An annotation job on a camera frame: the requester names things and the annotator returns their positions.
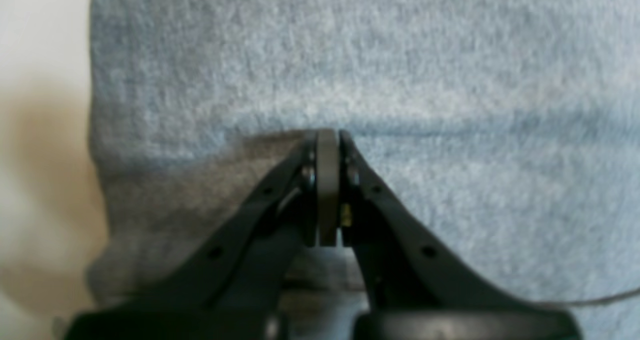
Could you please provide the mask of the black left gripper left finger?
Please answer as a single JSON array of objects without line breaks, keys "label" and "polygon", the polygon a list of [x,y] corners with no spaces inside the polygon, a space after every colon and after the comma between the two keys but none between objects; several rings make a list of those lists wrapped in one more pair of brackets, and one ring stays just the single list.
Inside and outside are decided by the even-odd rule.
[{"label": "black left gripper left finger", "polygon": [[284,275],[316,240],[319,131],[263,178],[175,272],[142,295],[80,315],[67,340],[288,340]]}]

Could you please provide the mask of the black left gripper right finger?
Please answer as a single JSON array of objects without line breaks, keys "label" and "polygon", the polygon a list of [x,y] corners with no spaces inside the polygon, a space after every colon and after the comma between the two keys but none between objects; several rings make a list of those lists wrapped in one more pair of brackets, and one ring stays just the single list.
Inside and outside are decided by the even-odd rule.
[{"label": "black left gripper right finger", "polygon": [[513,297],[407,210],[345,131],[318,133],[318,244],[355,254],[369,311],[355,340],[580,340],[572,315]]}]

